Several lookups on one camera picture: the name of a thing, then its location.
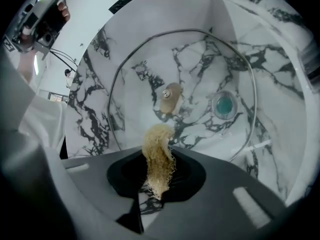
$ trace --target white wall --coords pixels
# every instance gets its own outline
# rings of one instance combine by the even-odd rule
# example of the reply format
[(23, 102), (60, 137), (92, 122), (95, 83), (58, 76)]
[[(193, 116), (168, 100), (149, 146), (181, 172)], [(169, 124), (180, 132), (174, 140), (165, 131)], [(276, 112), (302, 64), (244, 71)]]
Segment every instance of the white wall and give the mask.
[[(112, 17), (109, 8), (118, 0), (66, 0), (71, 18), (63, 27), (54, 43), (54, 49), (60, 50), (78, 64), (98, 30)], [(53, 55), (44, 71), (39, 88), (62, 95), (69, 95), (66, 88), (64, 71), (68, 67)]]

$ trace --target black cable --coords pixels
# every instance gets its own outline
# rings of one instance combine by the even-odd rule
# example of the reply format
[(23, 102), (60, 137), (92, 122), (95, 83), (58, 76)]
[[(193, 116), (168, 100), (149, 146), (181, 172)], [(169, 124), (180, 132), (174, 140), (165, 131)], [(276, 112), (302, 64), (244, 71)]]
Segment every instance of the black cable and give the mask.
[(67, 56), (73, 61), (73, 63), (76, 63), (75, 60), (74, 60), (70, 55), (66, 54), (65, 52), (63, 52), (63, 51), (61, 51), (61, 50), (53, 49), (53, 48), (51, 48), (51, 50), (53, 50), (53, 51), (55, 51), (55, 52), (60, 52), (60, 53), (62, 53), (62, 54), (64, 54), (64, 55), (67, 55)]
[(69, 61), (71, 61), (76, 67), (78, 67), (78, 65), (77, 65), (73, 60), (69, 59), (67, 56), (64, 56), (63, 54), (57, 53), (57, 52), (55, 52), (55, 51), (53, 51), (53, 53), (55, 53), (56, 55), (61, 55), (61, 56), (65, 57), (66, 59), (68, 59)]
[(60, 58), (58, 55), (56, 55), (53, 51), (50, 51), (50, 53), (52, 53), (54, 56), (56, 56), (64, 64), (66, 64), (72, 71), (76, 72), (68, 63), (66, 63), (62, 58)]

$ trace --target person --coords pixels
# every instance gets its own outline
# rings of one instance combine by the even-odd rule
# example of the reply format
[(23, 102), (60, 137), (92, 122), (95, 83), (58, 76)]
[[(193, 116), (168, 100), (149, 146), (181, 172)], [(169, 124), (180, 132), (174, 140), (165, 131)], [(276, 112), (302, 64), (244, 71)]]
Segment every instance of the person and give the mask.
[[(70, 12), (66, 4), (59, 3), (58, 10), (66, 22), (70, 20)], [(21, 34), (20, 42), (26, 47), (32, 45), (30, 35)], [(17, 71), (27, 84), (30, 84), (34, 73), (34, 60), (37, 51), (32, 49), (27, 53), (20, 54)], [(54, 102), (35, 95), (27, 108), (19, 126), (19, 131), (37, 139), (44, 147), (53, 148), (60, 153), (65, 145), (65, 117), (67, 104)], [(64, 151), (63, 158), (68, 158)]]
[(72, 82), (74, 81), (74, 78), (71, 77), (71, 70), (66, 69), (64, 75), (66, 76), (66, 87), (71, 89)]

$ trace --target finger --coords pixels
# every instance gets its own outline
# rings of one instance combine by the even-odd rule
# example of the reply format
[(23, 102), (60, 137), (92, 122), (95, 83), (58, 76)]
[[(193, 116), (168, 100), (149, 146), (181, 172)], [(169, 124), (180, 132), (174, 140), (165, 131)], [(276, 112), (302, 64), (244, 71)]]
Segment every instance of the finger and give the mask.
[(60, 3), (58, 4), (58, 10), (59, 10), (59, 11), (62, 11), (65, 7), (66, 7), (66, 5), (65, 5), (64, 2), (60, 2)]
[(67, 16), (68, 14), (69, 14), (68, 9), (67, 9), (67, 8), (66, 8), (66, 9), (63, 9), (63, 11), (62, 11), (62, 16), (65, 17), (65, 16)]
[(64, 20), (67, 22), (68, 20), (70, 20), (70, 15), (67, 15), (64, 17)]

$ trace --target cable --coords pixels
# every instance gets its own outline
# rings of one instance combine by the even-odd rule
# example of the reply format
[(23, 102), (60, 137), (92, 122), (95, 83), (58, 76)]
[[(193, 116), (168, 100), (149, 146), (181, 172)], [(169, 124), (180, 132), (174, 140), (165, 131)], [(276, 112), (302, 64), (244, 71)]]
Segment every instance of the cable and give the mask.
[(235, 54), (237, 54), (237, 55), (242, 59), (242, 61), (245, 63), (246, 67), (248, 68), (248, 72), (249, 72), (250, 77), (251, 77), (252, 90), (253, 90), (253, 119), (252, 119), (252, 122), (251, 122), (250, 132), (249, 132), (249, 134), (247, 135), (247, 138), (246, 138), (244, 144), (243, 144), (242, 147), (229, 159), (229, 162), (231, 162), (232, 160), (234, 160), (234, 159), (240, 154), (240, 152), (241, 152), (241, 151), (245, 148), (245, 146), (249, 143), (249, 141), (250, 141), (250, 139), (251, 139), (251, 136), (252, 136), (252, 134), (253, 134), (255, 125), (256, 125), (257, 103), (258, 103), (258, 102), (257, 102), (257, 87), (256, 87), (256, 79), (255, 79), (255, 76), (254, 76), (254, 71), (253, 71), (253, 69), (252, 69), (249, 61), (246, 59), (246, 57), (243, 56), (239, 51), (237, 51), (237, 49), (235, 49), (231, 44), (229, 44), (229, 43), (226, 42), (226, 41), (223, 41), (222, 39), (214, 36), (213, 34), (207, 32), (207, 31), (204, 31), (204, 30), (201, 30), (201, 29), (197, 29), (197, 28), (186, 28), (186, 29), (171, 30), (171, 31), (166, 31), (166, 32), (162, 32), (162, 33), (159, 33), (159, 34), (155, 34), (155, 35), (147, 38), (144, 42), (142, 42), (141, 44), (139, 44), (139, 45), (124, 59), (124, 61), (120, 64), (120, 66), (116, 69), (114, 78), (113, 78), (113, 80), (112, 80), (111, 88), (110, 88), (109, 99), (108, 99), (107, 106), (106, 106), (107, 120), (108, 120), (110, 129), (111, 129), (112, 136), (114, 137), (115, 142), (116, 142), (119, 150), (121, 150), (121, 147), (120, 147), (120, 145), (119, 145), (119, 142), (118, 142), (117, 137), (116, 137), (116, 134), (115, 134), (114, 126), (113, 126), (113, 124), (112, 124), (112, 122), (111, 122), (111, 116), (110, 116), (110, 104), (111, 104), (111, 99), (112, 99), (112, 93), (113, 93), (113, 90), (114, 90), (114, 87), (115, 87), (115, 83), (116, 83), (116, 80), (117, 80), (117, 76), (118, 76), (118, 74), (119, 74), (119, 71), (122, 69), (122, 67), (124, 66), (124, 64), (126, 64), (126, 62), (127, 62), (142, 46), (144, 46), (144, 45), (145, 45), (146, 43), (148, 43), (149, 41), (151, 41), (151, 40), (153, 40), (153, 39), (156, 39), (156, 38), (159, 38), (159, 37), (162, 37), (162, 36), (166, 36), (166, 35), (168, 35), (168, 34), (181, 33), (181, 32), (200, 32), (200, 33), (203, 33), (203, 34), (205, 34), (205, 35), (208, 35), (208, 36), (214, 38), (215, 40), (220, 41), (221, 43), (223, 43), (224, 45), (226, 45), (228, 48), (230, 48)]
[(76, 67), (78, 67), (78, 65), (77, 65), (73, 60), (69, 59), (67, 56), (64, 56), (63, 54), (57, 53), (57, 52), (55, 52), (55, 51), (53, 51), (53, 53), (55, 53), (56, 55), (61, 55), (61, 56), (65, 57), (66, 59), (68, 59), (69, 61), (71, 61)]
[(53, 51), (50, 51), (54, 56), (56, 56), (60, 61), (62, 61), (64, 64), (66, 64), (72, 71), (76, 72), (68, 63), (66, 63), (62, 58), (60, 58), (58, 55), (56, 55)]
[(67, 56), (72, 60), (72, 62), (77, 66), (75, 60), (74, 60), (70, 55), (66, 54), (65, 52), (63, 52), (63, 51), (61, 51), (61, 50), (57, 50), (57, 49), (53, 49), (53, 48), (51, 48), (51, 50), (53, 50), (53, 51), (55, 51), (55, 52), (60, 52), (60, 53), (62, 53), (62, 54), (64, 54), (64, 55), (67, 55)]

